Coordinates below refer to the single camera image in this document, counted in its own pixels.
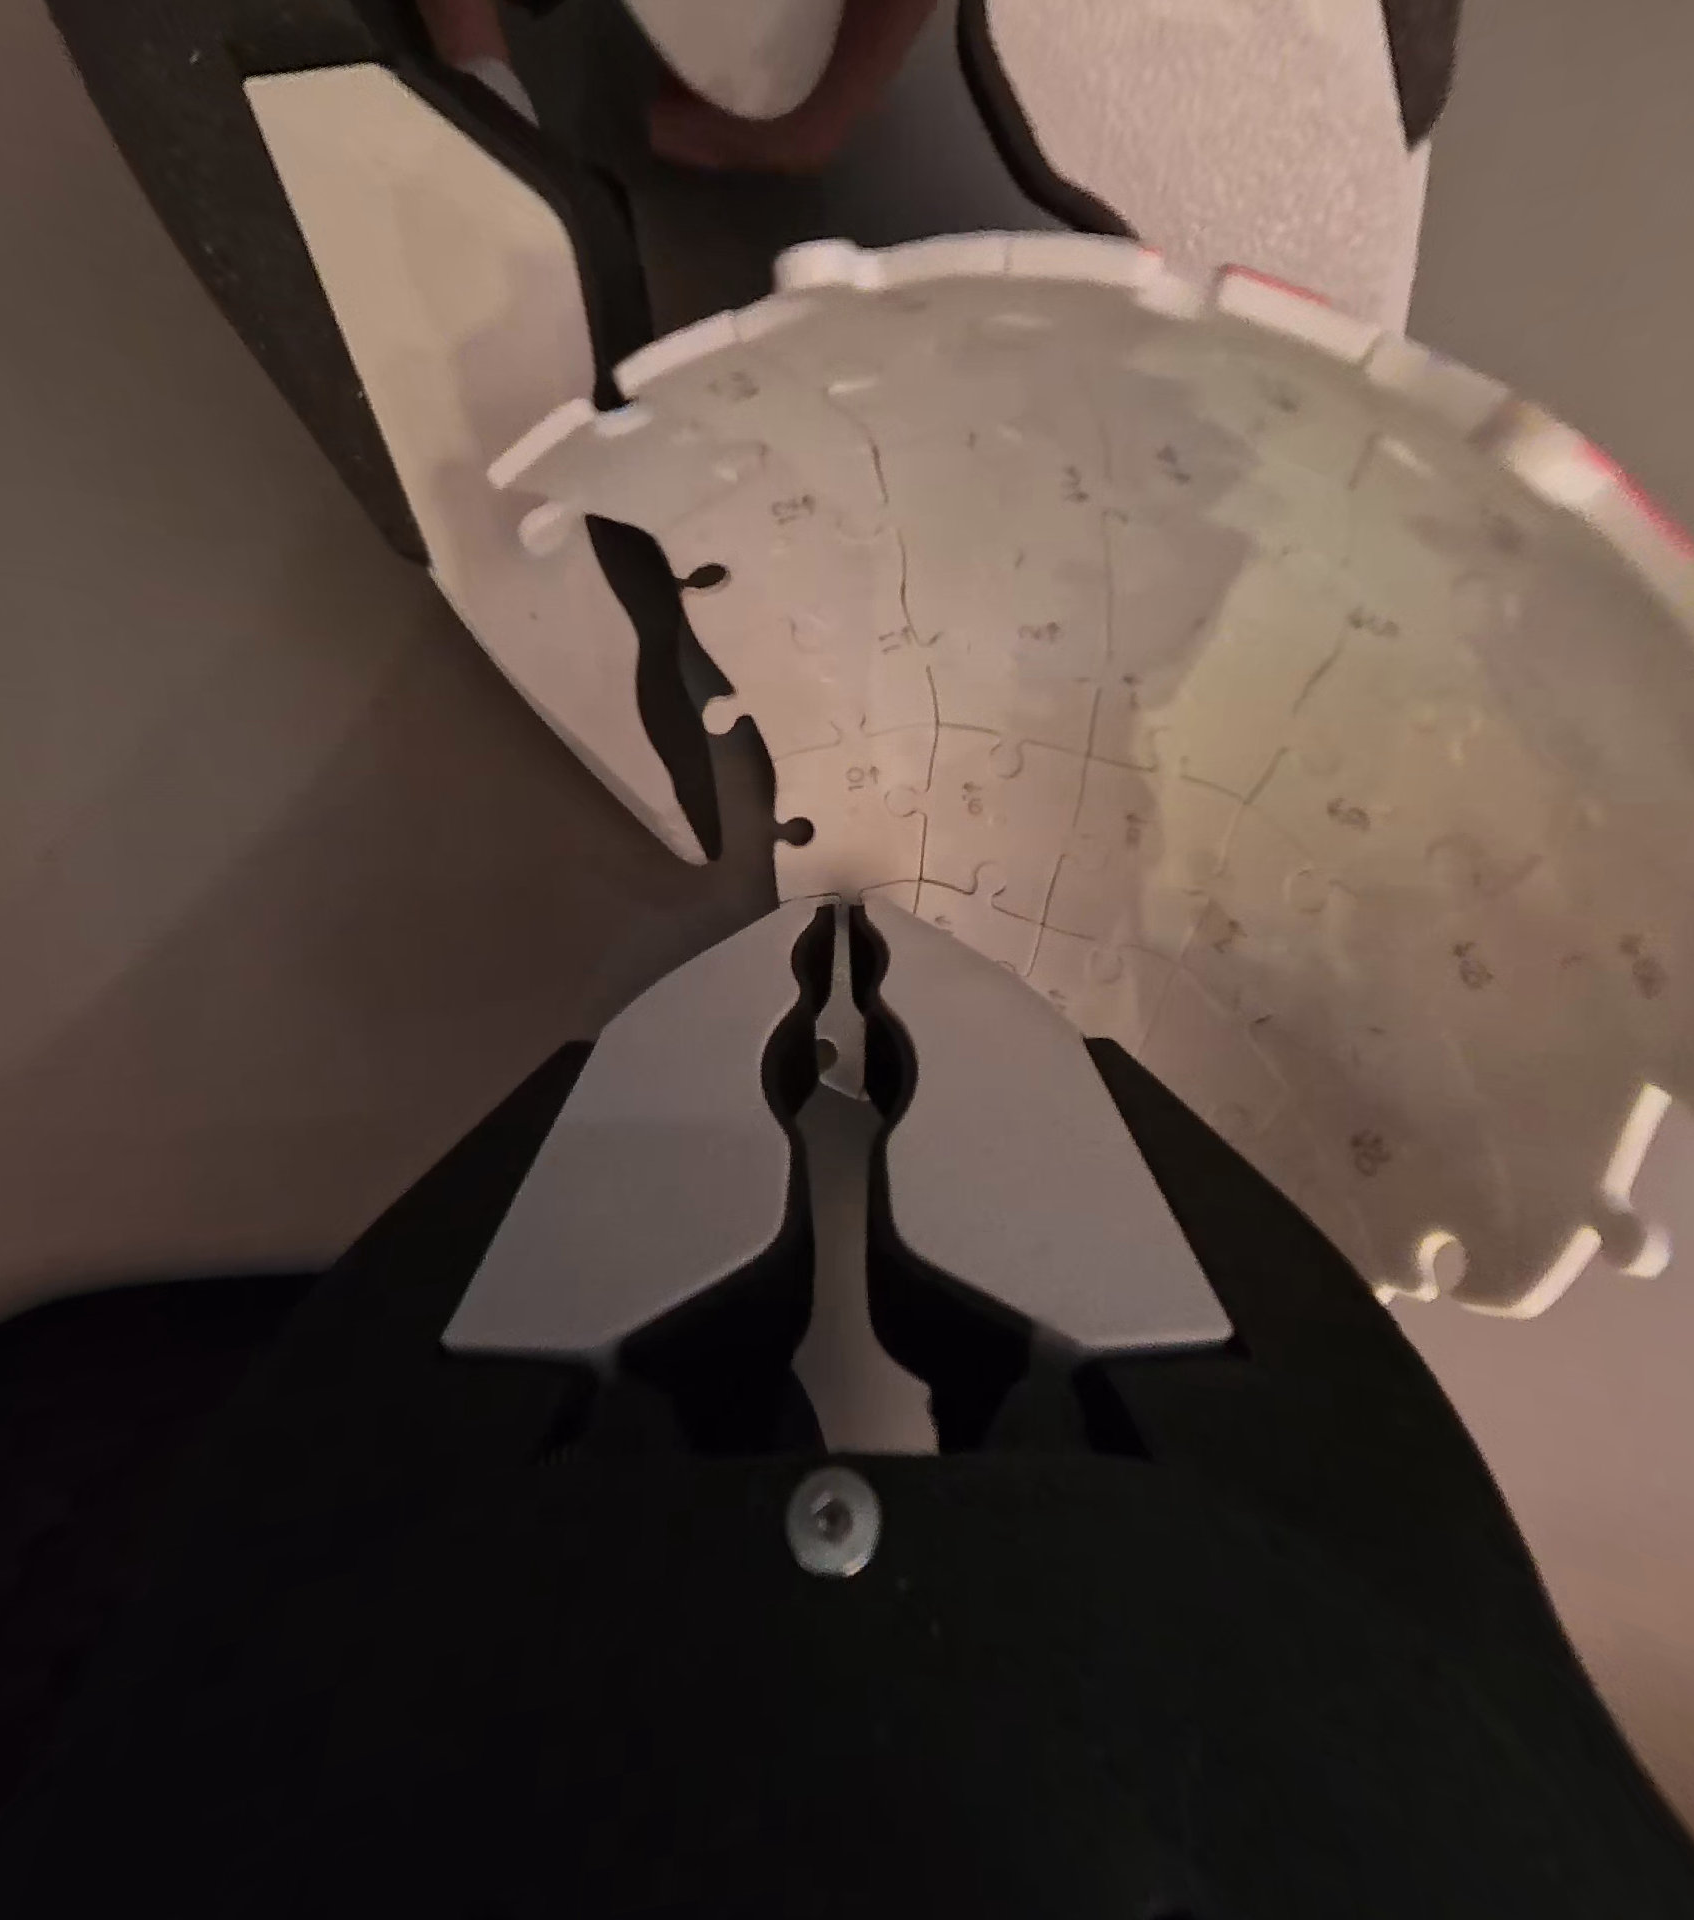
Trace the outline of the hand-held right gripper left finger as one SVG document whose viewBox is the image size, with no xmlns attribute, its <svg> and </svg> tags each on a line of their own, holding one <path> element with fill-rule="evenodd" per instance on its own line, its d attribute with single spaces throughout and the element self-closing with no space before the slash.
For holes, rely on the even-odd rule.
<svg viewBox="0 0 1694 1920">
<path fill-rule="evenodd" d="M 586 1356 L 714 1307 L 807 1206 L 830 904 L 779 904 L 663 970 L 591 1041 L 444 1352 Z"/>
</svg>

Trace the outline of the white puzzle piece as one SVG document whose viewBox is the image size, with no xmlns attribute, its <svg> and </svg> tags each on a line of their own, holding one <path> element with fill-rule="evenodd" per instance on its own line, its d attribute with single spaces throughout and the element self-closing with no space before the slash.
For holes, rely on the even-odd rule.
<svg viewBox="0 0 1694 1920">
<path fill-rule="evenodd" d="M 830 990 L 810 1018 L 817 1086 L 865 1103 L 865 1013 L 851 990 L 851 904 L 843 894 L 830 904 Z"/>
</svg>

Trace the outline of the assembled white puzzle section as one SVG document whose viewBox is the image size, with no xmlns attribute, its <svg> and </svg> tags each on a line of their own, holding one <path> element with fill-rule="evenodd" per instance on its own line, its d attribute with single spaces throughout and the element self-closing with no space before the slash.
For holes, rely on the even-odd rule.
<svg viewBox="0 0 1694 1920">
<path fill-rule="evenodd" d="M 1574 425 L 1263 271 L 798 245 L 487 465 L 692 581 L 781 894 L 1126 1041 L 1407 1297 L 1657 1271 L 1694 1112 L 1694 547 Z"/>
</svg>

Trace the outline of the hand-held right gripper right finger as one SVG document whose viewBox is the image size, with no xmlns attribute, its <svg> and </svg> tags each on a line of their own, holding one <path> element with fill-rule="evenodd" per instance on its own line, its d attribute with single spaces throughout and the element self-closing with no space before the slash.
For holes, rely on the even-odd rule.
<svg viewBox="0 0 1694 1920">
<path fill-rule="evenodd" d="M 865 1034 L 894 1065 L 870 1166 L 870 1323 L 915 1373 L 1221 1352 L 1235 1316 L 1087 1033 L 928 920 L 865 901 Z"/>
</svg>

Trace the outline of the person's left hand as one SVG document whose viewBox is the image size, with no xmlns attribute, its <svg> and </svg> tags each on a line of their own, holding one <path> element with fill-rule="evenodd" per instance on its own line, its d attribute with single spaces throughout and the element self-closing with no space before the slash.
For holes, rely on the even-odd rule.
<svg viewBox="0 0 1694 1920">
<path fill-rule="evenodd" d="M 644 143 L 659 159 L 692 170 L 810 180 L 883 105 L 928 11 L 935 0 L 848 0 L 830 62 L 781 120 L 741 120 L 679 84 L 663 84 L 644 105 Z"/>
</svg>

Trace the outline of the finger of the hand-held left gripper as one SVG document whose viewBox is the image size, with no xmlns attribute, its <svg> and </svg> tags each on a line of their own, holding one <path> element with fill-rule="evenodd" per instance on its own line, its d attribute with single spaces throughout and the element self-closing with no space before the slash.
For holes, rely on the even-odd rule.
<svg viewBox="0 0 1694 1920">
<path fill-rule="evenodd" d="M 714 849 L 638 715 L 638 629 L 583 507 L 529 488 L 591 425 L 591 330 L 559 209 L 388 62 L 246 98 L 333 299 L 426 577 L 541 722 L 690 863 Z"/>
<path fill-rule="evenodd" d="M 1058 226 L 1408 327 L 1435 0 L 964 0 L 961 73 L 1005 180 Z"/>
</svg>

